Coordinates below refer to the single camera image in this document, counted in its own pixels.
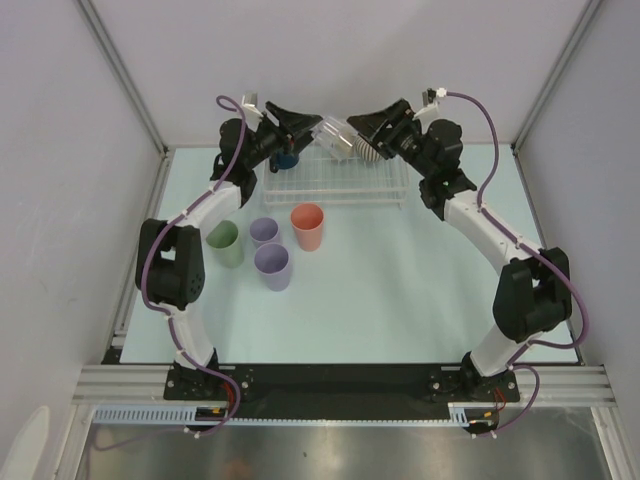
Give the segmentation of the clear glass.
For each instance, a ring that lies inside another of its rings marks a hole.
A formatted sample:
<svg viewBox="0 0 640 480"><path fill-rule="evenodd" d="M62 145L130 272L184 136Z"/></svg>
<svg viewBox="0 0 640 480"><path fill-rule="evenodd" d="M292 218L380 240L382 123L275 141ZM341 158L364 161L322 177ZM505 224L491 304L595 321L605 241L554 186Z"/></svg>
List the clear glass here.
<svg viewBox="0 0 640 480"><path fill-rule="evenodd" d="M325 117L314 128L315 141L332 158L343 161L352 156L356 133L345 121L331 116Z"/></svg>

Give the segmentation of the pink cup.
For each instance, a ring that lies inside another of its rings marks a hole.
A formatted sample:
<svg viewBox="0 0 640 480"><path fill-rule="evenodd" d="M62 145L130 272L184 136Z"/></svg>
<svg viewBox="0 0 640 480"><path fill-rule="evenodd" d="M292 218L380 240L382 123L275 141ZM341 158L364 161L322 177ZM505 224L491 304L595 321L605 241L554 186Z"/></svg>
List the pink cup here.
<svg viewBox="0 0 640 480"><path fill-rule="evenodd" d="M290 222L298 245L307 252L317 250L322 241L324 211L313 203L302 203L293 208Z"/></svg>

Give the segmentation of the small purple cup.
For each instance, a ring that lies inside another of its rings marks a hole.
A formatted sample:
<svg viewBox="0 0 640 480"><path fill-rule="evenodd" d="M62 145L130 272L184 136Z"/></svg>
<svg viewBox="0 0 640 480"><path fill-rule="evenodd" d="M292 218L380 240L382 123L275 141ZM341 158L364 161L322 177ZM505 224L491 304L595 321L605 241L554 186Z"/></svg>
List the small purple cup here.
<svg viewBox="0 0 640 480"><path fill-rule="evenodd" d="M271 217L261 217L253 220L249 226L249 235L256 249L269 243L280 243L280 227Z"/></svg>

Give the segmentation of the green cup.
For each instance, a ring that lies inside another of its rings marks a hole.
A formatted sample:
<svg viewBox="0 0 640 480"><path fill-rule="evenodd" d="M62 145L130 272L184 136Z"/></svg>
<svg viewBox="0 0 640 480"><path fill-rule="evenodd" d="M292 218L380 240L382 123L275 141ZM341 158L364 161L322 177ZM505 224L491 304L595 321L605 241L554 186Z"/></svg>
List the green cup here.
<svg viewBox="0 0 640 480"><path fill-rule="evenodd" d="M228 269L239 267L244 261L243 244L238 226L230 221L220 222L206 237L217 262Z"/></svg>

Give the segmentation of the large purple cup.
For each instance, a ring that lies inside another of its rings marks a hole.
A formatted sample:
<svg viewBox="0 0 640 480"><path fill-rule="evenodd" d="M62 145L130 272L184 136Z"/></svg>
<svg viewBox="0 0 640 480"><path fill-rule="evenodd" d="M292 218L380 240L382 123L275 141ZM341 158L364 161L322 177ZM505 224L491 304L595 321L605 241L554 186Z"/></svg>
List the large purple cup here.
<svg viewBox="0 0 640 480"><path fill-rule="evenodd" d="M289 286L292 275L292 260L285 246L278 243L267 243L260 246L254 256L254 266L270 290L280 292Z"/></svg>

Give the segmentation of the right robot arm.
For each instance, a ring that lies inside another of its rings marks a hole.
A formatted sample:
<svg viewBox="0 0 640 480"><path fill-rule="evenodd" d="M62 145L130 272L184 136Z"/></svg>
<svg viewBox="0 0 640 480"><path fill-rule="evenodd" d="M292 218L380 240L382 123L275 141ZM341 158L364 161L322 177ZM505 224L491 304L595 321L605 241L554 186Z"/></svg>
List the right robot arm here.
<svg viewBox="0 0 640 480"><path fill-rule="evenodd" d="M460 125L435 119L424 127L404 99L377 112L350 116L347 123L383 158L399 157L421 175L419 191L426 208L463 234L499 276L494 325L460 367L463 393L484 401L541 334L571 316L568 257L559 248L527 243L481 201L460 166Z"/></svg>

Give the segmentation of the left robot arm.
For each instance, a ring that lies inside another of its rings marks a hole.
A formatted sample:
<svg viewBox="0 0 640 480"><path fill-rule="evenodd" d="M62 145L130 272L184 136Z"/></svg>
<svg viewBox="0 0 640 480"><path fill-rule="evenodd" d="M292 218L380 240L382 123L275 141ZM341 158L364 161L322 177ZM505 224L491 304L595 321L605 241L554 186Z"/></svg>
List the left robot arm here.
<svg viewBox="0 0 640 480"><path fill-rule="evenodd" d="M145 306L168 325L176 348L175 372L202 400L214 397L221 385L237 386L220 372L216 350L194 307L206 281L204 240L249 201L256 167L278 153L300 153L322 121L317 114L293 112L272 102L263 111L225 95L216 102L234 116L220 126L219 152L207 188L171 219L142 223L135 274Z"/></svg>

